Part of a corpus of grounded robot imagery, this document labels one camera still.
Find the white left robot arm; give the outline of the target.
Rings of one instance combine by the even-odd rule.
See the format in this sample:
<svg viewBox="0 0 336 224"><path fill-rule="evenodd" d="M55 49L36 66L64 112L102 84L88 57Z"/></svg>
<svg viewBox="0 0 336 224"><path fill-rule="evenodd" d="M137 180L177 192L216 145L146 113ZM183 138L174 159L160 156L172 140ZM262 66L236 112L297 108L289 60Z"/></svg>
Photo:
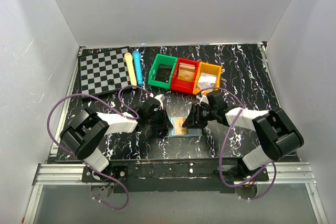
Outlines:
<svg viewBox="0 0 336 224"><path fill-rule="evenodd" d="M173 128L162 102L155 98L145 101L136 110L139 118L129 119L130 113L105 114L90 108L84 109L61 132L60 138L66 147L81 160L91 166L93 175L100 182L111 178L109 161L98 149L101 140L109 134L133 133L133 131L150 126L163 131Z"/></svg>

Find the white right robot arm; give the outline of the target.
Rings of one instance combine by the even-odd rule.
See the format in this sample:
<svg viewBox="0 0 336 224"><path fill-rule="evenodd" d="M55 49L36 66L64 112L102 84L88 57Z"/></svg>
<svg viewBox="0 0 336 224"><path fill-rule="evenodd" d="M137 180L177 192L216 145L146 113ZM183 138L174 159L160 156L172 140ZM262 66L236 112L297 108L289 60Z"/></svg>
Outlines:
<svg viewBox="0 0 336 224"><path fill-rule="evenodd" d="M199 103L192 104L183 127L202 129L209 121L257 134L259 146L241 157L237 166L229 170L232 176L242 180L251 180L262 166L278 161L304 145L301 133L282 108L256 111L229 106L219 90L199 95Z"/></svg>

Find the mint green card holder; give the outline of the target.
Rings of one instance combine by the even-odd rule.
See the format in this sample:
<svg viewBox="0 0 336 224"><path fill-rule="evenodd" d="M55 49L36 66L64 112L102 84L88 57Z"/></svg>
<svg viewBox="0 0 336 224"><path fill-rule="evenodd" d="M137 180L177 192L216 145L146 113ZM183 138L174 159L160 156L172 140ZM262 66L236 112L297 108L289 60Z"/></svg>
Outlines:
<svg viewBox="0 0 336 224"><path fill-rule="evenodd" d="M174 127L173 129L169 130L169 136L171 137L194 137L194 136L201 136L202 135L202 130L201 129L191 129L191 128L187 128L187 134L185 135L174 135Z"/></svg>

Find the gold striped credit card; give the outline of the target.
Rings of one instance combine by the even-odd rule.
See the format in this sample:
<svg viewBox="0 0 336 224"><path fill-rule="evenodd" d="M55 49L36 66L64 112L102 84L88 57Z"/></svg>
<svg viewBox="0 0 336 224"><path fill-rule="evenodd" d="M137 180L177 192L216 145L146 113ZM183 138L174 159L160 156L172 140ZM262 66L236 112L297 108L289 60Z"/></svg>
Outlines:
<svg viewBox="0 0 336 224"><path fill-rule="evenodd" d="M188 71L188 70L182 70L180 69L178 71L177 78L182 81L188 81L188 82L193 82L194 80L194 71Z"/></svg>

